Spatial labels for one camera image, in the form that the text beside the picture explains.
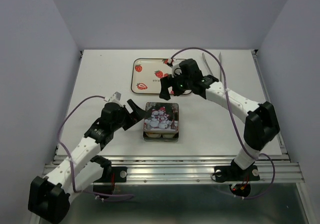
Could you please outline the metal tongs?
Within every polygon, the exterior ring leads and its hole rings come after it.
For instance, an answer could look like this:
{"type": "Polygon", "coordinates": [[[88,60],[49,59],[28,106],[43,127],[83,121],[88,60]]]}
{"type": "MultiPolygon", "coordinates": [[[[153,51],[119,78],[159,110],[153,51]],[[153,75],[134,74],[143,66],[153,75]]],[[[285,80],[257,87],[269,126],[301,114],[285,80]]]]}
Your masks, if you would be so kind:
{"type": "Polygon", "coordinates": [[[220,82],[223,83],[224,82],[223,72],[221,70],[220,65],[216,61],[216,59],[205,52],[203,52],[201,55],[202,55],[202,60],[209,74],[216,77],[220,82]]]}

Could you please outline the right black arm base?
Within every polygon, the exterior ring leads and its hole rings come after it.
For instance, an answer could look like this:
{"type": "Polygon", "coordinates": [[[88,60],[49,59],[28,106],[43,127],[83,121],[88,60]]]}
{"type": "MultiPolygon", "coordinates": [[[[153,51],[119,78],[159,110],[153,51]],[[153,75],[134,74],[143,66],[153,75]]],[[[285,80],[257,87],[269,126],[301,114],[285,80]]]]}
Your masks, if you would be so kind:
{"type": "Polygon", "coordinates": [[[211,179],[216,183],[230,182],[229,189],[236,197],[247,198],[251,193],[250,182],[260,180],[257,166],[251,165],[246,170],[238,166],[215,166],[211,179]]]}

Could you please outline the gold tin lid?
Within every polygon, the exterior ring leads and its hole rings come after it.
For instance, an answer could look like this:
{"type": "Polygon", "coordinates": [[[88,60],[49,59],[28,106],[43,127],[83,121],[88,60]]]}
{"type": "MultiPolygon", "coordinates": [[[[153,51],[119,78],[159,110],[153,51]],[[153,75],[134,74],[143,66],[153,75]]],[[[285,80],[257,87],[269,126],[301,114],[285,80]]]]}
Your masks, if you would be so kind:
{"type": "Polygon", "coordinates": [[[143,131],[146,133],[176,134],[179,132],[177,103],[147,102],[143,131]]]}

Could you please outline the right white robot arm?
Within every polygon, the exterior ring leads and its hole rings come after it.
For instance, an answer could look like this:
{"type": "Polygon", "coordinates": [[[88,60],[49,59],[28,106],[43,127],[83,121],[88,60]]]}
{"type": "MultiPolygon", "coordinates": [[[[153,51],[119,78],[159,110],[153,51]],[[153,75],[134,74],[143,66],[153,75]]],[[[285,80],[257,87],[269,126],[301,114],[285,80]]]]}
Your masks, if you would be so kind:
{"type": "Polygon", "coordinates": [[[230,117],[238,117],[244,123],[241,150],[230,167],[231,176],[242,179],[248,168],[256,161],[261,150],[280,132],[274,106],[270,102],[258,103],[227,89],[213,75],[203,75],[194,59],[180,63],[167,59],[164,63],[171,68],[171,74],[161,78],[159,97],[170,100],[169,89],[174,96],[190,90],[193,94],[225,108],[230,117]]]}

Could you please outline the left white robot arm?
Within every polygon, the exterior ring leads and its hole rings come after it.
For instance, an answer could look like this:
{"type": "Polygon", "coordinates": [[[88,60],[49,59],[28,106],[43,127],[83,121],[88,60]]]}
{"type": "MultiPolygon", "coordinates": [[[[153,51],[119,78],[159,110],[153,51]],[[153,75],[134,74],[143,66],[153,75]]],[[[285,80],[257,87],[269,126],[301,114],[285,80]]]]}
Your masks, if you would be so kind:
{"type": "Polygon", "coordinates": [[[131,99],[127,103],[131,112],[117,98],[110,98],[73,151],[60,144],[67,157],[44,177],[33,179],[27,207],[30,212],[58,224],[69,212],[73,200],[85,193],[91,183],[111,177],[112,163],[99,153],[113,139],[115,131],[127,130],[146,116],[131,99]]]}

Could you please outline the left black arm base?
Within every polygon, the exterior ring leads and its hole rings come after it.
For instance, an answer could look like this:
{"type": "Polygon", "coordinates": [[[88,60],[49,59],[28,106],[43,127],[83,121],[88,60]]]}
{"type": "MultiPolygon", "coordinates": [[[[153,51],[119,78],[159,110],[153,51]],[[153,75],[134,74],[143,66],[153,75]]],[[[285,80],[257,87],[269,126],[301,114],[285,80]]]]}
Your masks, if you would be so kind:
{"type": "Polygon", "coordinates": [[[127,181],[127,167],[112,167],[110,170],[104,170],[102,177],[93,183],[93,192],[100,193],[99,198],[109,199],[110,195],[115,195],[116,183],[125,183],[127,181]]]}

